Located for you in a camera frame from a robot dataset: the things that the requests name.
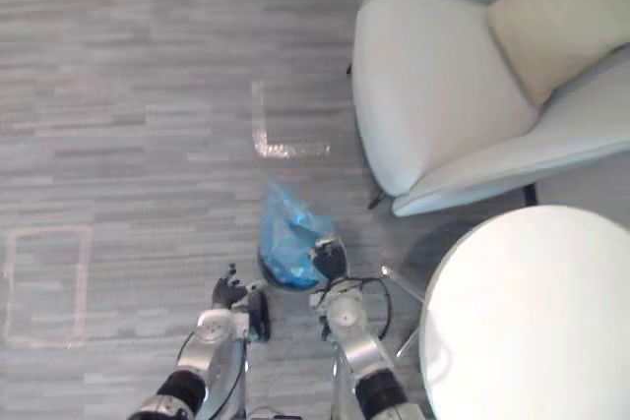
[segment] blue plastic bag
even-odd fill
[[[323,237],[335,236],[332,220],[277,183],[269,184],[260,224],[260,256],[277,283],[309,289],[327,278],[311,263],[308,252]]]

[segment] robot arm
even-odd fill
[[[219,279],[213,292],[212,309],[199,317],[197,326],[182,346],[175,371],[129,420],[194,419],[221,373],[233,364],[234,342],[242,346],[244,359],[249,314],[231,309],[249,291],[238,285],[238,280],[230,282],[234,274],[235,268],[230,266],[228,273]]]
[[[394,374],[394,365],[381,341],[367,329],[362,295],[353,282],[342,282],[323,297],[315,294],[333,343],[348,376],[363,417],[423,419],[419,407],[409,403]]]

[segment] white tabletop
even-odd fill
[[[489,220],[444,259],[421,326],[438,420],[630,418],[630,235],[594,213]]]

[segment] chair cushion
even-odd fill
[[[498,0],[489,21],[536,105],[630,42],[630,0]]]
[[[352,86],[375,178],[392,196],[468,153],[522,136],[537,111],[468,0],[370,0],[361,8]]]

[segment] beige pillow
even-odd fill
[[[525,93],[542,105],[554,89],[630,42],[630,0],[497,0],[489,23]]]

